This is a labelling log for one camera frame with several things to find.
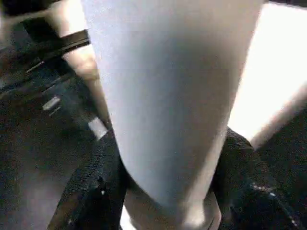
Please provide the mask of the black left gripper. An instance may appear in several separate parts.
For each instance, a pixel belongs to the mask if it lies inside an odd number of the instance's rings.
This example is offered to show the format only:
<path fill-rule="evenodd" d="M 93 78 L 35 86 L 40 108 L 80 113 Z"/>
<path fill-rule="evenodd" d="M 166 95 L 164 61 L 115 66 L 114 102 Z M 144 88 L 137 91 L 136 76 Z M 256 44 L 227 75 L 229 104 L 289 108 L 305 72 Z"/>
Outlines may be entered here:
<path fill-rule="evenodd" d="M 86 29 L 60 37 L 45 19 L 15 23 L 8 43 L 0 45 L 0 93 L 5 94 L 43 77 L 35 72 L 63 55 L 90 44 Z M 83 80 L 75 74 L 47 78 L 49 116 L 64 111 L 79 130 L 100 140 L 108 129 L 100 119 Z"/>

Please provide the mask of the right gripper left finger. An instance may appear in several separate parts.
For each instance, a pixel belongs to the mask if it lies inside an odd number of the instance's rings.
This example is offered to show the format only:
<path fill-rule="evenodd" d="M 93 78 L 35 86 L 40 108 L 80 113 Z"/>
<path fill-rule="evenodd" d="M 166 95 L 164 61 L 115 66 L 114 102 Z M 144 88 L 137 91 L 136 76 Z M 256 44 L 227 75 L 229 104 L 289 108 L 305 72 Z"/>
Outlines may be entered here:
<path fill-rule="evenodd" d="M 127 173 L 112 130 L 75 170 L 54 213 L 56 230 L 119 230 Z"/>

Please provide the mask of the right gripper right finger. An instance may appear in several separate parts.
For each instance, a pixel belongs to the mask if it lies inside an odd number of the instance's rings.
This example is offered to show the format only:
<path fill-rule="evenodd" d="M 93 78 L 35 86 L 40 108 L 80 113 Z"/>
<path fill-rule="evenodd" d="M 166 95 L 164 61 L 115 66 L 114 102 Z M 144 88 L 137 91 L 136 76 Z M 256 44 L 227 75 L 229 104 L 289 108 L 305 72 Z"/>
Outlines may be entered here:
<path fill-rule="evenodd" d="M 221 230 L 305 230 L 247 139 L 228 128 L 213 176 Z"/>

